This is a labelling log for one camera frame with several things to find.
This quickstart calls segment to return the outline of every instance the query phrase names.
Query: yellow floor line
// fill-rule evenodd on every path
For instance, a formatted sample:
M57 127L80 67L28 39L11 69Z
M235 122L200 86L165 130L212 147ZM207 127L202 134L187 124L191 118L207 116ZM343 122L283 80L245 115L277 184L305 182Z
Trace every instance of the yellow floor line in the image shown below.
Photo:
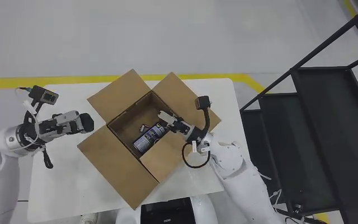
M162 80L165 74L144 74L141 77L146 80ZM179 74L182 80L201 78L230 78L233 82L243 82L257 92L264 90L264 87L257 83L248 74ZM60 76L60 77L28 77L28 78L0 78L0 89L16 88L19 86L46 86L50 84L74 84L74 83L95 83L112 82L119 76Z
M343 0L343 4L346 6L352 17L357 14L350 0Z
M329 224L328 215L326 213L314 214L313 217Z

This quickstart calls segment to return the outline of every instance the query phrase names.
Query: white table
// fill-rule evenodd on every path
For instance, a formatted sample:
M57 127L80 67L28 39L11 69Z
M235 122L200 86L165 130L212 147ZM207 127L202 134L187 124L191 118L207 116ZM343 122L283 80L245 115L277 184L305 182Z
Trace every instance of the white table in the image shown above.
M244 157L249 159L232 81L208 79L184 80L184 82L198 96L209 95L213 102L212 110L222 119L213 132L222 142L239 142ZM153 88L158 81L146 83ZM52 114L78 110L80 113L89 113L92 116L96 131L105 122L86 99L106 85L108 83L46 86L45 88L58 93L59 98L54 106L43 106L39 113L39 120L48 119ZM42 153L35 155L27 215L30 222L44 222L128 206L77 148L77 144L89 135L65 136L48 143L48 154L54 165L51 170L45 167ZM190 155L189 161L193 164L200 162L199 160L205 158L194 153ZM155 188L143 204L222 190L223 187L210 166L190 169L183 163L165 182Z

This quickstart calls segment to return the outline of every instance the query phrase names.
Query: white cable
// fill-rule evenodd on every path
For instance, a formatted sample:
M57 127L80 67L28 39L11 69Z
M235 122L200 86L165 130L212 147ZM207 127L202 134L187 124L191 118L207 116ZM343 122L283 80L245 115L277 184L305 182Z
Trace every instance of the white cable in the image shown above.
M36 132L36 138L33 142L31 142L30 144L28 144L27 146L23 146L21 148L15 148L14 150L9 150L9 151L16 151L16 150L22 150L24 148L28 148L29 146L32 146L33 144L36 143L37 139L39 138L39 130L40 130L40 127L39 127L39 121L37 120L34 112L36 112L36 110L30 105L30 103L25 100L24 102L20 99L20 96L18 95L17 93L17 90L20 89L19 87L18 88L15 88L15 95L16 95L16 98L18 99L19 102L21 102L21 104L26 108L26 110L28 112L30 112L30 114L32 115L32 117L34 118L35 120L35 132Z
M255 167L255 168L260 176L262 176L263 178L266 178L267 180L272 180L270 177L265 176L264 174L260 173L257 167Z
M280 190L274 192L274 193L270 196L270 199L271 199L273 196L279 195L279 196L277 196L276 202L275 202L275 204L274 204L274 206L273 206L275 212L277 212L277 210L276 210L276 208L275 208L275 205L277 205L277 203L279 202L279 199L280 199L280 197L281 197L281 192L282 192L282 189L280 189Z

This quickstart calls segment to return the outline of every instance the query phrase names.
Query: stair step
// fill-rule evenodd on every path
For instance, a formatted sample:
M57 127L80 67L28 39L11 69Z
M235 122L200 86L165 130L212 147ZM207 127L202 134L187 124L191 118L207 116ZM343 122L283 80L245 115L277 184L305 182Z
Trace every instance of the stair step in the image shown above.
M350 69L301 68L292 75L334 181L342 216L358 223L358 84Z
M272 152L267 141L267 134L263 126L261 110L245 110L241 113L242 124L245 131L246 142L252 163L262 175L272 180L262 178L267 186L269 195L281 189L277 169L275 167ZM276 197L271 198L271 203L276 202ZM285 203L283 194L278 204Z
M265 94L262 117L289 210L300 213L337 209L297 94Z

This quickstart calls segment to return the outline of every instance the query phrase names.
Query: box flap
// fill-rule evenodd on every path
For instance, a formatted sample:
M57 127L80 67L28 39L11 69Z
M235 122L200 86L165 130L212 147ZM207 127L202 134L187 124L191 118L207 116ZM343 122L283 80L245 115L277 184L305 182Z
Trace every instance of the box flap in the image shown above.
M185 141L180 134L168 132L141 158L143 165L159 181L162 182L183 161L181 149Z
M132 69L88 98L88 102L105 122L109 122L149 91L147 84Z
M106 126L86 138L78 148L132 209L158 185Z
M196 110L196 94L183 83L174 73L168 74L153 91L185 122L203 129L205 126L204 113ZM209 109L210 129L212 130L220 123L220 118Z

